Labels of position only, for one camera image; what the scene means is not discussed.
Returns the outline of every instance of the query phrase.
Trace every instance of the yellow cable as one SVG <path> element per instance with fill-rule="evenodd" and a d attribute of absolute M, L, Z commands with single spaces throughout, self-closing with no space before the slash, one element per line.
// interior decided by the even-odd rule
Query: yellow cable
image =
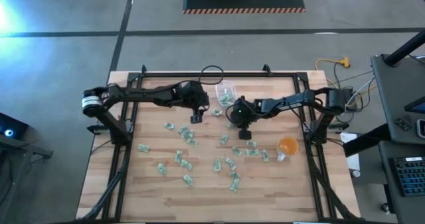
<path fill-rule="evenodd" d="M 318 60 L 316 60 L 316 63 L 314 64 L 314 67 L 316 68 L 316 70 L 319 70 L 319 67 L 317 67 L 317 65 L 319 64 L 319 62 L 321 61 L 327 61 L 327 62 L 332 62 L 332 63 L 338 63 L 341 64 L 340 60 L 331 60 L 331 59 L 327 59 L 327 58 L 320 58 Z"/>
<path fill-rule="evenodd" d="M 314 67 L 315 67 L 315 69 L 316 70 L 319 70 L 319 67 L 317 66 L 318 64 L 319 64 L 319 62 L 321 62 L 321 61 L 327 61 L 327 62 L 332 62 L 332 63 L 337 63 L 337 64 L 341 64 L 341 65 L 343 65 L 345 68 L 349 68 L 350 67 L 350 65 L 349 65 L 349 60 L 348 60 L 348 57 L 345 57 L 344 59 L 342 59 L 342 60 L 332 60 L 332 59 L 328 59 L 328 58 L 320 58 L 320 59 L 318 59 L 318 60 L 316 60 L 316 63 L 314 64 Z M 329 82 L 329 85 L 332 85 L 334 88 L 337 88 L 336 86 L 335 86 L 335 83 L 332 81 L 332 80 L 330 80 L 330 79 L 328 79 L 328 78 L 326 78 L 326 81 L 327 82 Z M 358 101 L 360 101 L 360 99 L 361 99 L 361 97 L 363 96 L 363 95 L 365 95 L 366 93 L 368 93 L 368 92 L 370 92 L 371 90 L 373 90 L 374 88 L 376 88 L 377 86 L 376 85 L 374 85 L 374 86 L 372 86 L 372 87 L 370 87 L 368 90 L 366 90 L 366 91 L 363 91 L 363 92 L 359 92 L 359 97 L 357 97 L 356 99 L 354 99 L 354 101 L 353 101 L 353 103 L 352 104 L 350 104 L 350 105 L 347 105 L 347 107 L 353 107 Z"/>
<path fill-rule="evenodd" d="M 342 64 L 342 65 L 344 65 L 344 62 L 348 62 L 348 58 L 344 58 L 343 60 L 331 60 L 331 59 L 328 59 L 328 58 L 320 58 L 320 59 L 318 59 L 318 60 L 316 60 L 316 63 L 314 64 L 314 67 L 316 68 L 316 70 L 319 70 L 319 67 L 317 66 L 318 64 L 319 64 L 319 62 L 321 62 L 321 61 L 327 61 L 327 62 L 332 62 L 332 63 L 337 63 L 337 64 Z M 337 88 L 335 85 L 334 85 L 334 82 L 332 81 L 332 80 L 330 80 L 330 79 L 328 79 L 328 78 L 326 78 L 326 80 L 330 83 L 330 85 L 332 85 L 334 88 Z"/>

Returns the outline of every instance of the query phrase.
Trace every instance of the wooden tabletop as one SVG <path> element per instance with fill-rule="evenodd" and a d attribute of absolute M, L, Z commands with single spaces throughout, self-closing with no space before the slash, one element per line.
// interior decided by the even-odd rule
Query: wooden tabletop
<path fill-rule="evenodd" d="M 306 71 L 311 89 L 327 86 L 323 71 Z M 112 72 L 110 83 L 126 85 L 128 72 Z M 144 88 L 172 84 L 182 78 L 144 78 Z M 231 80 L 238 96 L 254 98 L 281 98 L 295 93 L 291 78 L 225 78 Z M 150 103 L 139 104 L 135 135 L 129 163 L 126 194 L 122 207 L 122 221 L 317 221 L 313 194 L 305 156 L 301 127 L 292 112 L 281 112 L 275 118 L 259 120 L 250 126 L 252 140 L 258 149 L 267 150 L 270 162 L 259 156 L 242 157 L 233 154 L 231 147 L 248 149 L 246 141 L 238 139 L 238 130 L 228 129 L 225 116 L 215 117 L 211 110 L 220 108 L 214 86 L 203 86 L 208 92 L 211 109 L 203 116 L 201 124 L 190 124 L 192 110 L 162 108 Z M 117 118 L 121 104 L 110 112 Z M 176 130 L 165 129 L 164 123 L 176 125 Z M 177 133 L 182 125 L 195 131 L 199 146 L 186 144 Z M 225 146 L 220 137 L 228 134 Z M 300 151 L 295 156 L 277 162 L 276 144 L 283 137 L 294 137 Z M 109 140 L 109 135 L 97 136 L 93 148 Z M 137 150 L 138 144 L 150 147 L 150 152 Z M 85 215 L 104 192 L 108 180 L 113 145 L 96 150 L 90 158 L 77 217 Z M 181 168 L 174 162 L 177 150 L 183 151 L 183 159 L 193 164 L 193 170 Z M 349 175 L 343 149 L 337 144 L 324 145 L 325 159 L 331 186 L 352 213 L 359 216 L 359 208 Z M 231 192 L 232 179 L 229 166 L 224 162 L 231 157 L 236 163 L 240 185 Z M 222 169 L 213 171 L 213 162 L 221 158 Z M 157 164 L 163 163 L 167 175 L 160 176 Z M 189 174 L 193 182 L 187 187 L 182 177 Z M 116 192 L 110 215 L 115 208 Z M 323 209 L 327 210 L 325 195 L 321 191 Z"/>

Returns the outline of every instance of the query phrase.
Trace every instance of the desk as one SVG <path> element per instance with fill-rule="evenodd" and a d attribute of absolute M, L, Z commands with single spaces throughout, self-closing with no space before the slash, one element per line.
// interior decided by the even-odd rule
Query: desk
<path fill-rule="evenodd" d="M 404 58 L 400 61 L 399 67 L 390 67 L 384 63 L 381 55 L 372 56 L 371 62 L 384 108 L 386 124 L 346 143 L 344 147 L 347 157 L 377 145 L 379 140 L 425 144 L 425 139 L 419 138 L 416 134 L 416 121 L 424 119 L 425 114 L 404 110 L 407 104 L 425 96 L 425 90 L 419 88 L 423 85 L 425 64 L 413 58 Z M 394 123 L 398 118 L 410 123 L 412 128 L 403 131 Z"/>
<path fill-rule="evenodd" d="M 311 89 L 327 85 L 323 71 L 308 71 L 307 74 Z M 125 86 L 127 77 L 128 72 L 112 72 L 109 83 Z M 143 87 L 153 88 L 183 79 L 144 78 Z M 225 80 L 233 81 L 238 95 L 245 95 L 248 100 L 280 98 L 295 92 L 291 78 L 240 77 Z M 204 85 L 203 88 L 209 94 L 211 110 L 220 108 L 214 86 Z M 117 118 L 120 110 L 121 104 L 116 104 L 110 111 Z M 261 156 L 235 156 L 231 147 L 238 146 L 245 150 L 245 141 L 238 139 L 237 130 L 227 129 L 228 121 L 224 116 L 215 117 L 211 115 L 211 110 L 204 114 L 203 123 L 189 125 L 199 141 L 199 147 L 193 148 L 180 139 L 176 130 L 169 131 L 163 127 L 166 122 L 174 123 L 177 129 L 183 124 L 188 125 L 191 110 L 139 104 L 121 221 L 317 220 L 298 118 L 292 112 L 282 112 L 275 118 L 259 120 L 251 125 L 252 139 L 257 141 L 258 149 L 269 152 L 271 161 L 265 164 Z M 219 144 L 222 134 L 229 135 L 225 146 Z M 296 138 L 300 151 L 279 163 L 275 148 L 278 140 L 284 136 Z M 109 136 L 96 137 L 93 148 L 108 139 Z M 138 144 L 150 146 L 150 152 L 138 152 Z M 91 156 L 77 217 L 84 216 L 105 190 L 112 150 L 112 145 L 107 145 Z M 176 150 L 182 150 L 183 159 L 193 163 L 192 171 L 174 163 Z M 324 152 L 333 189 L 350 211 L 359 216 L 343 149 L 329 143 L 324 145 Z M 236 171 L 241 175 L 237 193 L 229 190 L 232 180 L 228 177 L 229 167 L 224 163 L 226 156 L 235 161 Z M 212 169 L 215 158 L 222 159 L 222 170 L 218 174 Z M 167 167 L 166 177 L 158 174 L 158 162 Z M 186 173 L 193 178 L 194 187 L 186 187 L 181 179 Z M 321 191 L 323 209 L 327 210 L 324 197 Z"/>
<path fill-rule="evenodd" d="M 418 219 L 422 218 L 425 206 L 424 197 L 403 197 L 397 186 L 396 178 L 392 174 L 389 158 L 399 157 L 419 157 L 425 156 L 425 148 L 421 145 L 403 144 L 382 141 L 379 142 L 379 151 L 381 153 L 382 164 L 388 181 L 388 190 L 390 191 L 390 200 L 397 214 L 399 223 L 420 223 Z"/>

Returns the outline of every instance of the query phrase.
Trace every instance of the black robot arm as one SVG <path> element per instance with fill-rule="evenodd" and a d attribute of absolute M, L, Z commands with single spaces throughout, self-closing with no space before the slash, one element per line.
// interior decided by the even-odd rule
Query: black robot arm
<path fill-rule="evenodd" d="M 326 94 L 325 105 L 318 102 L 316 97 L 319 94 Z M 311 142 L 325 142 L 326 130 L 335 115 L 340 115 L 345 110 L 344 93 L 334 88 L 321 88 L 319 90 L 306 90 L 298 94 L 279 99 L 265 98 L 255 99 L 248 102 L 245 97 L 238 98 L 230 113 L 229 120 L 235 124 L 239 131 L 239 138 L 251 139 L 251 132 L 248 127 L 251 123 L 263 118 L 273 118 L 280 112 L 302 106 L 313 107 L 321 113 L 320 117 L 311 123 L 308 138 Z"/>
<path fill-rule="evenodd" d="M 188 81 L 184 86 L 177 83 L 152 89 L 122 88 L 113 84 L 85 90 L 82 96 L 83 113 L 96 117 L 109 129 L 113 144 L 126 145 L 129 140 L 125 122 L 116 120 L 108 111 L 118 102 L 152 102 L 162 107 L 191 108 L 191 123 L 196 124 L 202 122 L 205 109 L 199 108 L 209 106 L 209 97 L 197 81 Z"/>

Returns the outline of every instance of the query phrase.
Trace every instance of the concrete floor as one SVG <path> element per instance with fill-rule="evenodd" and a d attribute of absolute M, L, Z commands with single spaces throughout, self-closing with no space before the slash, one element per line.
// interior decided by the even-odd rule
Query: concrete floor
<path fill-rule="evenodd" d="M 127 0 L 0 0 L 0 32 L 118 31 Z M 307 13 L 182 15 L 182 0 L 133 0 L 129 31 L 187 29 L 329 29 L 423 27 L 423 0 L 304 0 Z M 351 59 L 340 79 L 371 70 L 369 57 L 391 53 L 414 33 L 126 37 L 118 70 L 309 70 L 319 58 Z M 73 219 L 82 189 L 93 122 L 81 113 L 81 92 L 104 85 L 117 37 L 0 38 L 0 112 L 36 128 L 37 145 L 54 149 L 34 165 L 13 202 L 10 223 Z M 424 54 L 425 49 L 416 51 Z M 334 80 L 333 65 L 321 64 Z M 360 88 L 372 74 L 343 83 Z M 356 114 L 349 131 L 384 122 L 381 101 Z M 380 185 L 355 185 L 362 216 L 395 221 L 379 209 Z"/>

